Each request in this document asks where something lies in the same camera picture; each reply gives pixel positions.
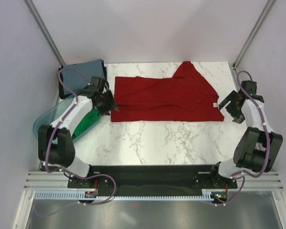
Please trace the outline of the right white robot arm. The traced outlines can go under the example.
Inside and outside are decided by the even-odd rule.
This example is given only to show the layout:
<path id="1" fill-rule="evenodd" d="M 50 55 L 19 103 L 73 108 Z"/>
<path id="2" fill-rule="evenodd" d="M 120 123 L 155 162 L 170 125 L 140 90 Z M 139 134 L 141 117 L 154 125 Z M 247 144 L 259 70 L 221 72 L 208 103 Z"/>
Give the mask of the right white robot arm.
<path id="1" fill-rule="evenodd" d="M 246 123 L 246 131 L 231 159 L 217 163 L 217 171 L 209 175 L 211 186 L 218 188 L 226 178 L 248 174 L 254 178 L 272 169 L 283 137 L 269 125 L 264 112 L 264 98 L 256 93 L 254 81 L 243 81 L 238 92 L 232 91 L 220 104 L 235 123 Z"/>

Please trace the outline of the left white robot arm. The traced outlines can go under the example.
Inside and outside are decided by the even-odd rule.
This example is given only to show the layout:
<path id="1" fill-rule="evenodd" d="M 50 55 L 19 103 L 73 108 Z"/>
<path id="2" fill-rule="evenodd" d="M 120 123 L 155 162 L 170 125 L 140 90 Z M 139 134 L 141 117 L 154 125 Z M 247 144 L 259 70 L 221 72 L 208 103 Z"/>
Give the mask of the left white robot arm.
<path id="1" fill-rule="evenodd" d="M 82 119 L 92 110 L 99 115 L 109 115 L 118 110 L 109 83 L 92 77 L 90 83 L 74 95 L 72 103 L 56 120 L 38 129 L 38 157 L 45 163 L 48 173 L 65 171 L 78 177 L 84 187 L 94 185 L 95 176 L 90 173 L 90 165 L 76 156 L 72 135 Z"/>

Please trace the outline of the red t shirt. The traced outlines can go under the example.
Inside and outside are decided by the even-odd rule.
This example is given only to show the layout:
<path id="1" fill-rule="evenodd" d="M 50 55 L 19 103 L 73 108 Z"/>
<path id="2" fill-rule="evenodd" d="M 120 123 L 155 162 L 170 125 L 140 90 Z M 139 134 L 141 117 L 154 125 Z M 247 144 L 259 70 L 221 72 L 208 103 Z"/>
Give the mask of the red t shirt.
<path id="1" fill-rule="evenodd" d="M 115 123 L 224 120 L 215 106 L 218 93 L 190 61 L 183 62 L 170 78 L 117 76 L 114 98 L 118 110 L 111 112 L 111 121 Z"/>

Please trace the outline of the clear teal plastic bin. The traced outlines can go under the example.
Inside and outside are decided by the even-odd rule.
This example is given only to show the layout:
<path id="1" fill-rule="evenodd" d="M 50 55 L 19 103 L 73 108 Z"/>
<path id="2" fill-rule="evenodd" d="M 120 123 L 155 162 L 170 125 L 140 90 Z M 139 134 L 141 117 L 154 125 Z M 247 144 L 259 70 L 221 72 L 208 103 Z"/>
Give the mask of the clear teal plastic bin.
<path id="1" fill-rule="evenodd" d="M 67 109 L 68 107 L 72 104 L 73 102 L 73 97 L 68 97 L 62 101 L 60 101 L 58 104 L 56 104 L 54 107 L 52 107 L 50 110 L 45 112 L 43 115 L 41 115 L 39 118 L 36 119 L 34 125 L 33 125 L 33 133 L 38 139 L 38 130 L 41 125 L 49 125 L 51 124 L 54 120 L 56 120 L 58 117 L 60 117 Z M 99 120 L 93 124 L 89 129 L 84 131 L 79 137 L 76 139 L 73 139 L 73 142 L 78 141 L 81 139 L 85 134 L 87 134 L 92 128 L 94 128 L 101 120 L 101 116 Z"/>

